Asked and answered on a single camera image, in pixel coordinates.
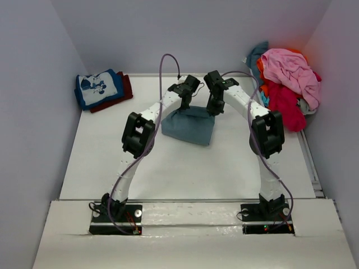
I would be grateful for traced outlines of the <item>grey-blue t shirt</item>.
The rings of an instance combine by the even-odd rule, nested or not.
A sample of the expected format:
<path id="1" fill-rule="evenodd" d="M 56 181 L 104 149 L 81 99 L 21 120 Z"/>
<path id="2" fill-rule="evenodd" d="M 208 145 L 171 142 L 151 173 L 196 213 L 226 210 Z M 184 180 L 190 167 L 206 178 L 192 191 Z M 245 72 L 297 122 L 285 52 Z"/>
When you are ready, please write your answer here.
<path id="1" fill-rule="evenodd" d="M 215 117 L 209 115 L 205 107 L 191 106 L 177 109 L 166 116 L 162 122 L 162 134 L 177 140 L 200 146 L 209 146 Z"/>

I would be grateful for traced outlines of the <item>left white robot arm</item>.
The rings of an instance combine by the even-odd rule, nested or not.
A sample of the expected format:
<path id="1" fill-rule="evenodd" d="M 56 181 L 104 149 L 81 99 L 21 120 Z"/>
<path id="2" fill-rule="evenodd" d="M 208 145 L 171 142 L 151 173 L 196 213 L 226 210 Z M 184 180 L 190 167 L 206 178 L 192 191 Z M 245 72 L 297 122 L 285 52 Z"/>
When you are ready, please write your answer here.
<path id="1" fill-rule="evenodd" d="M 118 178 L 112 190 L 102 197 L 104 213 L 111 222 L 123 218 L 132 179 L 140 161 L 151 152 L 162 119 L 177 109 L 188 109 L 199 85 L 200 81 L 194 76 L 182 76 L 151 107 L 128 116 L 121 138 L 123 155 Z"/>

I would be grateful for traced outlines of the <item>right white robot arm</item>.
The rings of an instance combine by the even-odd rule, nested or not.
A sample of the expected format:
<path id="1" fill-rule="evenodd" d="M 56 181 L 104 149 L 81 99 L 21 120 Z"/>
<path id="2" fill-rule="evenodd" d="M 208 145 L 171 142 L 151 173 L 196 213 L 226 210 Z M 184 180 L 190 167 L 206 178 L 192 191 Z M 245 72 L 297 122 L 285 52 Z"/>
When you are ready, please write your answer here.
<path id="1" fill-rule="evenodd" d="M 207 73 L 204 81 L 210 91 L 207 112 L 217 116 L 224 112 L 227 104 L 243 116 L 248 122 L 250 147 L 259 162 L 259 202 L 243 204 L 240 219 L 244 222 L 274 221 L 288 208 L 278 174 L 278 156 L 285 142 L 282 115 L 260 105 L 235 79 L 225 79 L 218 71 Z"/>

